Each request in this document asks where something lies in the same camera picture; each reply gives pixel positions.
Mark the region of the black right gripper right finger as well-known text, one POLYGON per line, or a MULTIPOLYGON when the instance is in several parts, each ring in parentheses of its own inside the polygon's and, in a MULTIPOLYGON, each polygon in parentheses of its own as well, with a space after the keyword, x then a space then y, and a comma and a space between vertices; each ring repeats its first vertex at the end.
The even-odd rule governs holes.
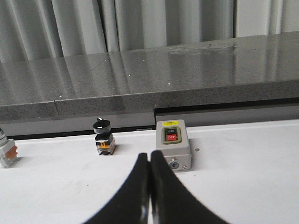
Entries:
POLYGON ((152 212, 155 224, 225 224, 180 182, 162 152, 151 153, 152 212))

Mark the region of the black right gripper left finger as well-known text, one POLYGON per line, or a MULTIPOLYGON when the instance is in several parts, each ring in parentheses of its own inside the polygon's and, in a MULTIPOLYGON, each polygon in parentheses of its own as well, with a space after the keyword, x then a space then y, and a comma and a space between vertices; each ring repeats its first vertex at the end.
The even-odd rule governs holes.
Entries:
POLYGON ((146 224, 149 212, 147 154, 138 155, 129 176, 110 201, 87 224, 146 224))

